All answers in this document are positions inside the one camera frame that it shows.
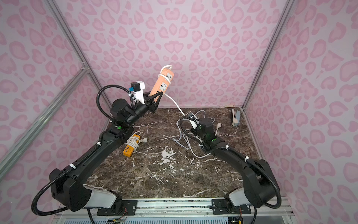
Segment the pink power strip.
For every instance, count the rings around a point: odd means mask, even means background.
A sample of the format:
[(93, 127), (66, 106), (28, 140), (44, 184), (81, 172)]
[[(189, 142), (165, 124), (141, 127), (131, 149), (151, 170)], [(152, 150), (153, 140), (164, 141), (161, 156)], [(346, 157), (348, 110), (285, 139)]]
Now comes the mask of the pink power strip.
[(155, 83), (154, 87), (152, 88), (152, 91), (150, 92), (149, 96), (152, 96), (158, 92), (165, 93), (169, 85), (171, 84), (173, 78), (174, 78), (174, 73), (168, 67), (164, 68), (158, 74), (158, 80)]

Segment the yellow power strip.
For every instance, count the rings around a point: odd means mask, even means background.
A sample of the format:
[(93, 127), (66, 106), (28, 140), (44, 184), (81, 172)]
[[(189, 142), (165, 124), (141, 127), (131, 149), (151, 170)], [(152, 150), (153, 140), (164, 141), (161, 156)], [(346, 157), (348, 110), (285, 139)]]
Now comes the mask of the yellow power strip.
[(126, 142), (126, 147), (123, 151), (123, 155), (126, 157), (131, 157), (133, 152), (139, 147), (139, 143), (141, 140), (141, 132), (135, 132)]

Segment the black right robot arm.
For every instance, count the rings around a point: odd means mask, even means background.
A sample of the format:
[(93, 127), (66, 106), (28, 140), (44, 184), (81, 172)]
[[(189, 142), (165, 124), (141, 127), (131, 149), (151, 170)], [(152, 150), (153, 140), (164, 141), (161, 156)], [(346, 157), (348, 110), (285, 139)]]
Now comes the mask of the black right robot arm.
[(230, 207), (251, 205), (255, 208), (266, 206), (278, 209), (282, 205), (281, 191), (269, 164), (264, 160), (255, 160), (230, 147), (229, 143), (215, 134), (209, 118), (197, 119), (195, 116), (183, 116), (179, 120), (183, 134), (198, 143), (200, 149), (217, 157), (237, 172), (242, 179), (242, 188), (226, 194)]

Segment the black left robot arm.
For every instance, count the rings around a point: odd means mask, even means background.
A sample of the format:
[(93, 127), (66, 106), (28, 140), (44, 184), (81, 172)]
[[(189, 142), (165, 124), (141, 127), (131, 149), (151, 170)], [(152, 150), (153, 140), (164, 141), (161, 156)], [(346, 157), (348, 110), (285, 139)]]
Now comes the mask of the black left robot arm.
[[(100, 105), (101, 94), (110, 88), (125, 91), (130, 98), (132, 88), (119, 85), (107, 85), (97, 95), (96, 104), (101, 113), (112, 121), (112, 124), (98, 138), (98, 141), (80, 158), (66, 166), (63, 170), (54, 169), (46, 184), (34, 197), (31, 210), (38, 216), (50, 216), (66, 210), (73, 212), (81, 209), (100, 208), (109, 215), (125, 212), (122, 196), (111, 190), (96, 190), (84, 186), (95, 169), (116, 149), (125, 144), (134, 132), (134, 123), (147, 112), (155, 113), (163, 96), (163, 92), (145, 92), (143, 102), (130, 99), (117, 99), (111, 110), (106, 113)], [(40, 211), (37, 207), (40, 197), (47, 189), (51, 189), (52, 197), (64, 207), (53, 211)]]

